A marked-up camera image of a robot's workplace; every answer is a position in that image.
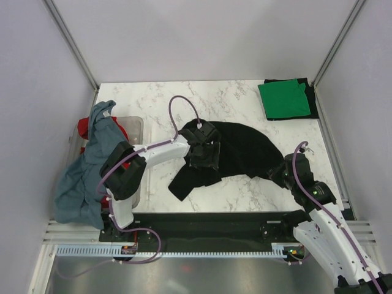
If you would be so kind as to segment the clear plastic bin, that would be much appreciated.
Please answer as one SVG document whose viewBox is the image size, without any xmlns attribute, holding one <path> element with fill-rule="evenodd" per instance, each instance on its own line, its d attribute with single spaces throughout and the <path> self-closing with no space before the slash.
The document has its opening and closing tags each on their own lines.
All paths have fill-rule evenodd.
<svg viewBox="0 0 392 294">
<path fill-rule="evenodd" d="M 117 117 L 117 122 L 125 129 L 131 145 L 140 145 L 143 143 L 144 122 L 138 116 Z M 87 140 L 82 138 L 78 133 L 78 124 L 75 125 L 72 136 L 69 138 L 69 153 L 67 156 L 66 166 L 72 164 L 79 156 L 82 147 L 85 147 Z M 148 177 L 145 176 L 137 192 L 132 196 L 132 208 L 135 209 L 141 200 L 142 192 L 147 189 Z"/>
</svg>

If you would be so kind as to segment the folded black t-shirt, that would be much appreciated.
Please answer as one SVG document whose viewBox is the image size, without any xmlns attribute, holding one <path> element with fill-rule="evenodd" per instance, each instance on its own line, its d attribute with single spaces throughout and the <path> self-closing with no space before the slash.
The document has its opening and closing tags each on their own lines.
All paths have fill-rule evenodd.
<svg viewBox="0 0 392 294">
<path fill-rule="evenodd" d="M 311 114 L 308 116 L 303 116 L 303 117 L 299 117 L 299 118 L 291 118 L 291 119 L 317 119 L 319 117 L 319 114 L 318 114 L 318 110 L 317 110 L 316 103 L 315 103 L 314 87 L 309 85 L 307 78 L 294 78 L 294 79 L 297 79 L 299 83 L 306 84 L 305 93 L 307 95 L 309 107 L 311 109 Z M 264 83 L 271 83 L 271 82 L 275 82 L 275 81 L 286 81 L 286 80 L 266 79 L 266 80 L 264 80 Z M 289 119 L 279 119 L 279 120 L 269 120 L 269 121 L 283 121 L 283 120 L 289 120 Z"/>
</svg>

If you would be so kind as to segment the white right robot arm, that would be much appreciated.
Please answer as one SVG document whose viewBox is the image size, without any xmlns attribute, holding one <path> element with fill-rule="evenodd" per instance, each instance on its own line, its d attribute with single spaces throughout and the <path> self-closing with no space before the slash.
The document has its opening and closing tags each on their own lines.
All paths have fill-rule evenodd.
<svg viewBox="0 0 392 294">
<path fill-rule="evenodd" d="M 278 171 L 301 209 L 284 214 L 281 235 L 297 240 L 324 269 L 335 293 L 391 293 L 391 274 L 360 246 L 327 184 L 314 179 L 304 154 L 289 154 Z"/>
</svg>

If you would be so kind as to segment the right aluminium frame post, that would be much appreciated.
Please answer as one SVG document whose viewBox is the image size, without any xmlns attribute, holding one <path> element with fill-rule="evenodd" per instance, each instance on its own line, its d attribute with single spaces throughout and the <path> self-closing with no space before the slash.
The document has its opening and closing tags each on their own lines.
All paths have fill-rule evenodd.
<svg viewBox="0 0 392 294">
<path fill-rule="evenodd" d="M 358 18 L 359 14 L 361 13 L 366 3 L 367 0 L 355 1 L 347 18 L 344 21 L 344 24 L 342 25 L 342 28 L 340 29 L 338 35 L 336 36 L 331 48 L 329 49 L 325 59 L 322 62 L 322 65 L 320 66 L 315 78 L 312 81 L 312 86 L 314 86 L 315 88 L 320 83 L 323 76 L 326 74 L 326 71 L 328 70 L 331 63 L 333 62 L 333 59 L 337 55 L 340 47 L 342 46 L 344 40 L 346 39 L 348 33 L 350 32 L 351 28 L 353 27 L 354 23 L 356 22 L 356 19 Z"/>
</svg>

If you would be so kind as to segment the red t-shirt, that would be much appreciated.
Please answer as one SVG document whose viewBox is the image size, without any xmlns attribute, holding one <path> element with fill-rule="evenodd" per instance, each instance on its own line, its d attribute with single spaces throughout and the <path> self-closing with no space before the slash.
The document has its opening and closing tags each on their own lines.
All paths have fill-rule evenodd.
<svg viewBox="0 0 392 294">
<path fill-rule="evenodd" d="M 112 116 L 111 118 L 116 123 L 116 125 L 119 127 L 122 134 L 125 136 L 126 140 L 128 140 L 129 139 L 128 134 L 127 134 L 125 128 L 123 128 L 123 126 L 118 123 L 117 117 Z M 88 140 L 88 126 L 89 126 L 89 118 L 82 118 L 79 120 L 79 122 L 77 124 L 78 134 L 81 138 L 83 138 L 85 140 Z M 101 199 L 100 203 L 101 203 L 102 209 L 108 209 L 108 201 L 106 200 L 105 197 Z"/>
</svg>

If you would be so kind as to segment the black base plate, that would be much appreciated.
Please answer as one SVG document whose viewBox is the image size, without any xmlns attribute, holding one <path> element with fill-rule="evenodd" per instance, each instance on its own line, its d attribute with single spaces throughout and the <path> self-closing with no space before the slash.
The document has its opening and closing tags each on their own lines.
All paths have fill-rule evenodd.
<svg viewBox="0 0 392 294">
<path fill-rule="evenodd" d="M 294 221 L 304 220 L 300 211 L 246 213 L 135 213 L 129 229 L 117 230 L 104 214 L 101 242 L 136 241 L 143 249 L 271 249 L 273 243 L 295 243 Z"/>
</svg>

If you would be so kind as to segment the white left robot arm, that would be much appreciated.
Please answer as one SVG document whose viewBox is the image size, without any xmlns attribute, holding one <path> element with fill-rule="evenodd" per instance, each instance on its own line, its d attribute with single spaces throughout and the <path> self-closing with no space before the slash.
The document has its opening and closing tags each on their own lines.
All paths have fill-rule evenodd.
<svg viewBox="0 0 392 294">
<path fill-rule="evenodd" d="M 175 138 L 149 145 L 117 144 L 100 169 L 101 182 L 108 192 L 109 218 L 113 234 L 121 241 L 134 235 L 132 213 L 135 194 L 147 169 L 177 158 L 186 158 L 191 167 L 219 167 L 221 135 L 210 123 L 196 129 L 183 129 Z"/>
</svg>

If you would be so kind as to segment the aluminium frame post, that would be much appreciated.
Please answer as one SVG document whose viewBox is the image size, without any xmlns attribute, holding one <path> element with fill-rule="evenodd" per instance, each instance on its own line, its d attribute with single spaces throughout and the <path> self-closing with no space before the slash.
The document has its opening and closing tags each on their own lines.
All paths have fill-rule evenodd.
<svg viewBox="0 0 392 294">
<path fill-rule="evenodd" d="M 350 32 L 351 28 L 353 27 L 354 23 L 356 22 L 356 19 L 358 18 L 359 14 L 361 13 L 366 3 L 367 0 L 355 1 L 347 18 L 344 21 L 344 24 L 342 25 L 342 28 L 340 29 L 338 35 L 336 36 L 331 48 L 329 49 L 325 59 L 322 62 L 322 65 L 320 66 L 315 78 L 312 81 L 312 86 L 314 86 L 315 88 L 320 83 L 323 76 L 326 74 L 326 71 L 328 70 L 331 63 L 333 62 L 333 59 L 337 55 L 340 47 L 342 46 L 344 40 L 346 39 L 348 33 Z"/>
<path fill-rule="evenodd" d="M 62 35 L 63 39 L 65 40 L 67 46 L 70 49 L 70 52 L 74 56 L 76 62 L 78 63 L 80 69 L 82 70 L 84 76 L 88 80 L 90 86 L 92 87 L 95 93 L 99 91 L 99 85 L 92 74 L 88 63 L 86 62 L 82 52 L 80 51 L 74 37 L 72 36 L 71 31 L 69 30 L 64 18 L 62 17 L 57 5 L 53 0 L 43 0 L 42 1 L 46 9 L 48 10 L 52 20 L 54 21 L 55 25 L 57 26 L 60 34 Z"/>
</svg>

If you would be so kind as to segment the black t-shirt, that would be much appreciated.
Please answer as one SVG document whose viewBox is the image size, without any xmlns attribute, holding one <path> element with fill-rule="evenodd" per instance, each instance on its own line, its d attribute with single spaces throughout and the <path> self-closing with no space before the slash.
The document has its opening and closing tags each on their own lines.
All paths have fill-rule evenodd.
<svg viewBox="0 0 392 294">
<path fill-rule="evenodd" d="M 311 109 L 311 114 L 308 116 L 303 116 L 303 117 L 299 117 L 299 118 L 291 118 L 291 119 L 317 119 L 319 117 L 319 114 L 318 114 L 318 110 L 317 110 L 316 103 L 315 103 L 314 87 L 309 85 L 307 78 L 294 78 L 294 79 L 297 79 L 299 83 L 306 84 L 305 93 L 307 95 L 309 107 Z M 275 82 L 275 81 L 286 81 L 286 80 L 266 79 L 266 80 L 264 80 L 264 83 L 271 83 L 271 82 Z M 283 121 L 283 120 L 289 120 L 289 119 L 279 119 L 279 120 L 269 120 L 269 121 Z"/>
<path fill-rule="evenodd" d="M 186 163 L 168 185 L 178 200 L 183 201 L 195 188 L 208 187 L 236 175 L 259 177 L 285 187 L 284 157 L 266 135 L 235 122 L 213 121 L 211 124 L 221 135 L 218 169 L 194 168 L 189 159 L 185 159 Z"/>
</svg>

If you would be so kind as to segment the folded green t-shirt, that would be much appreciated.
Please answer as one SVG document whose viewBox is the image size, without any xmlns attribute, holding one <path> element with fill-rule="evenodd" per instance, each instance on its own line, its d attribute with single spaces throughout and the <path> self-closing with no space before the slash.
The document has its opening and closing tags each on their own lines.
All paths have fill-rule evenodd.
<svg viewBox="0 0 392 294">
<path fill-rule="evenodd" d="M 297 79 L 275 81 L 258 85 L 266 118 L 291 119 L 311 114 L 306 84 Z"/>
</svg>

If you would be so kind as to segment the left aluminium frame post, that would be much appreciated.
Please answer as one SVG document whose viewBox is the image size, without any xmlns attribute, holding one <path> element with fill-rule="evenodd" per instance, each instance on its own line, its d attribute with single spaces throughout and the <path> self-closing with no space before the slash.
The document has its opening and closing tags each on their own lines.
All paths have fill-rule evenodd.
<svg viewBox="0 0 392 294">
<path fill-rule="evenodd" d="M 65 40 L 67 46 L 70 49 L 70 52 L 74 56 L 76 62 L 78 63 L 80 69 L 82 70 L 84 76 L 88 80 L 90 86 L 92 87 L 95 93 L 99 91 L 99 85 L 92 74 L 88 63 L 86 62 L 82 52 L 80 51 L 74 37 L 72 36 L 71 31 L 69 30 L 64 18 L 62 17 L 57 5 L 53 0 L 43 0 L 42 1 L 46 9 L 48 10 L 52 20 L 54 21 L 55 25 L 57 26 L 60 34 L 62 35 L 63 39 Z"/>
</svg>

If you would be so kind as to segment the blue-grey t-shirt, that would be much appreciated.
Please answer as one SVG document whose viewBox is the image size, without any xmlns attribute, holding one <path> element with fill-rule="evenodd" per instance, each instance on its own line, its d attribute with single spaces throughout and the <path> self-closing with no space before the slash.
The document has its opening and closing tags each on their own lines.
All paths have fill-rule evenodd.
<svg viewBox="0 0 392 294">
<path fill-rule="evenodd" d="M 127 141 L 112 120 L 116 102 L 96 104 L 89 115 L 88 140 L 80 156 L 63 171 L 55 190 L 54 215 L 59 223 L 80 223 L 104 228 L 101 199 L 105 188 L 96 191 L 100 169 L 118 143 Z"/>
</svg>

